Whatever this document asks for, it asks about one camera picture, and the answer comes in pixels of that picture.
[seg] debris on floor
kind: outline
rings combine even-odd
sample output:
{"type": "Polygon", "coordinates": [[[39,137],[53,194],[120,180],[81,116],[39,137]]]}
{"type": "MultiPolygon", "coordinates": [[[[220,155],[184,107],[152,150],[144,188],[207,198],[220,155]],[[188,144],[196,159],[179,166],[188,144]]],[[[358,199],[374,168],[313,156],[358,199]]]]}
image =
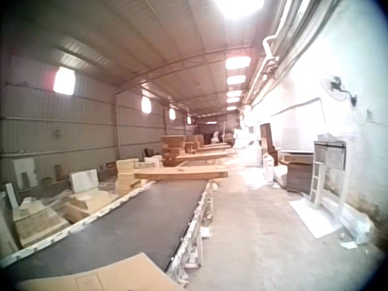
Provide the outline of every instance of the debris on floor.
{"type": "Polygon", "coordinates": [[[349,241],[348,243],[347,242],[342,242],[341,243],[341,247],[344,247],[345,249],[347,250],[351,250],[351,249],[355,249],[357,248],[357,245],[354,241],[349,241]]]}

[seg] cardboard box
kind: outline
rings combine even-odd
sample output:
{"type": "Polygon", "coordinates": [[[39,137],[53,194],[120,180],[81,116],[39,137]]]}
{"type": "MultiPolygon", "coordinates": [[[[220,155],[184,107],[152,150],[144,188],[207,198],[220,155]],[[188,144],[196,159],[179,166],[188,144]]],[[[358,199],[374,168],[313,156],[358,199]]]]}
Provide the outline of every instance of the cardboard box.
{"type": "Polygon", "coordinates": [[[184,291],[144,253],[88,272],[24,281],[17,288],[25,291],[184,291]]]}

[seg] pipe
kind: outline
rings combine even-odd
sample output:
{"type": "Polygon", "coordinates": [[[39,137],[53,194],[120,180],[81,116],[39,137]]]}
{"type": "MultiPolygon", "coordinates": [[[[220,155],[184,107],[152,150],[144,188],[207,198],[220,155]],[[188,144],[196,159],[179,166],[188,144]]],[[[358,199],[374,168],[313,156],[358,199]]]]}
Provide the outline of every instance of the pipe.
{"type": "Polygon", "coordinates": [[[248,94],[246,94],[246,97],[244,98],[242,103],[245,103],[249,99],[249,96],[251,95],[253,88],[256,88],[256,83],[259,80],[259,77],[261,76],[261,73],[263,72],[267,62],[274,59],[268,41],[273,41],[280,34],[281,30],[284,27],[284,23],[286,22],[286,19],[288,17],[292,1],[293,0],[287,0],[286,4],[284,6],[283,15],[280,19],[280,23],[279,23],[278,29],[276,30],[276,33],[274,35],[267,36],[266,38],[263,39],[263,48],[264,48],[264,51],[266,52],[266,57],[264,58],[263,62],[261,63],[260,69],[259,69],[258,73],[256,74],[255,79],[253,80],[253,84],[249,88],[248,94]]]}

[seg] black conveyor belt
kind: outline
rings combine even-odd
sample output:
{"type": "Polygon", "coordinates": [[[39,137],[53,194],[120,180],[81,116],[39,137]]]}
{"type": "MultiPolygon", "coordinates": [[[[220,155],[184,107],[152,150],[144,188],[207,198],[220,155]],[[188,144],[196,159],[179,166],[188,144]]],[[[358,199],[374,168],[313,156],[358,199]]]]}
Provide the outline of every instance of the black conveyor belt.
{"type": "Polygon", "coordinates": [[[144,252],[166,271],[206,180],[161,181],[78,233],[8,266],[14,282],[72,275],[144,252]]]}

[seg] white wall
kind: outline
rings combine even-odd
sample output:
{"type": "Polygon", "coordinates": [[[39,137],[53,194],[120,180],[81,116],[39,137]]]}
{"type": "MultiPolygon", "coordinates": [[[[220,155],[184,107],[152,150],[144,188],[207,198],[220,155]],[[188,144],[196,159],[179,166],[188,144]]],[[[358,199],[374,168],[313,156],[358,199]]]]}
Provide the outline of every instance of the white wall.
{"type": "Polygon", "coordinates": [[[270,119],[275,144],[283,149],[312,150],[317,135],[326,131],[354,140],[348,203],[379,225],[388,218],[387,35],[386,19],[371,1],[343,0],[308,51],[250,116],[270,119]],[[323,73],[339,76],[358,95],[355,112],[349,101],[327,95],[320,83],[323,73]],[[302,103],[307,104],[271,117],[302,103]],[[372,110],[374,122],[364,122],[366,109],[372,110]]]}

